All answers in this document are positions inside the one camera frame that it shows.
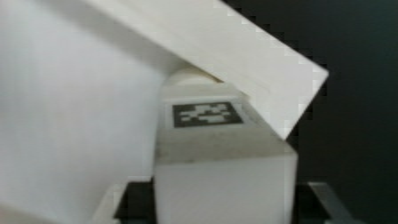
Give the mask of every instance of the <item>white surface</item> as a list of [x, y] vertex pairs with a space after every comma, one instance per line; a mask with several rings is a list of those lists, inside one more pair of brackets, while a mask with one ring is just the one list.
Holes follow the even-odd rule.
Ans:
[[286, 138], [327, 71], [216, 0], [83, 0], [236, 85]]
[[110, 183], [151, 176], [181, 60], [80, 1], [3, 0], [0, 36], [0, 223], [81, 224]]
[[[229, 100], [220, 92], [231, 93]], [[216, 95], [218, 102], [240, 104], [250, 122], [170, 128], [170, 106], [216, 102]], [[167, 87], [163, 104], [154, 166], [158, 223], [287, 224], [296, 154], [243, 96], [225, 84]]]

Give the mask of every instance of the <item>black surface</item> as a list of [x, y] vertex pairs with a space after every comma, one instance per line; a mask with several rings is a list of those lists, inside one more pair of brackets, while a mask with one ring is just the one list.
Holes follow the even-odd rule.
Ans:
[[156, 224], [152, 182], [128, 184], [113, 217], [122, 224]]
[[[213, 112], [211, 109], [218, 106], [224, 106], [225, 109], [218, 112]], [[209, 106], [209, 110], [197, 114], [197, 116], [181, 115], [183, 112], [197, 112], [195, 106]], [[174, 127], [197, 127], [197, 126], [209, 126], [209, 125], [225, 125], [225, 124], [240, 124], [241, 118], [232, 108], [232, 104], [229, 102], [216, 102], [216, 103], [199, 103], [199, 104], [183, 104], [172, 106], [172, 116], [174, 116]], [[204, 116], [216, 116], [224, 118], [220, 122], [208, 122]]]
[[325, 224], [330, 219], [318, 197], [307, 184], [295, 188], [293, 224]]
[[330, 71], [289, 136], [298, 181], [330, 183], [357, 219], [396, 224], [398, 1], [227, 2]]

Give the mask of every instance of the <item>white panel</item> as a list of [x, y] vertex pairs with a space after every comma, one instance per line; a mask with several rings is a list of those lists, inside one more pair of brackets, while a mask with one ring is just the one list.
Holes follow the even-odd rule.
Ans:
[[327, 71], [215, 0], [85, 0], [250, 96], [286, 138]]
[[151, 177], [181, 60], [80, 1], [3, 0], [0, 32], [0, 223], [80, 224], [110, 183]]

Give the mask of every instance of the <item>white box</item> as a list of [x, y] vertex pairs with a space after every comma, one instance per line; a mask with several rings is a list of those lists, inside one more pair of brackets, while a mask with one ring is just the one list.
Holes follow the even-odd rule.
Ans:
[[296, 153], [243, 95], [227, 84], [168, 87], [161, 104], [158, 223], [287, 224]]

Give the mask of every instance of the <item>black background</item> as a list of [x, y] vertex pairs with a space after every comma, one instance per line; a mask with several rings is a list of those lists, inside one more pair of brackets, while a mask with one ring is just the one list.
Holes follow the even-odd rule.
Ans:
[[357, 219], [398, 223], [398, 1], [227, 0], [330, 77], [289, 136], [298, 181], [327, 181]]

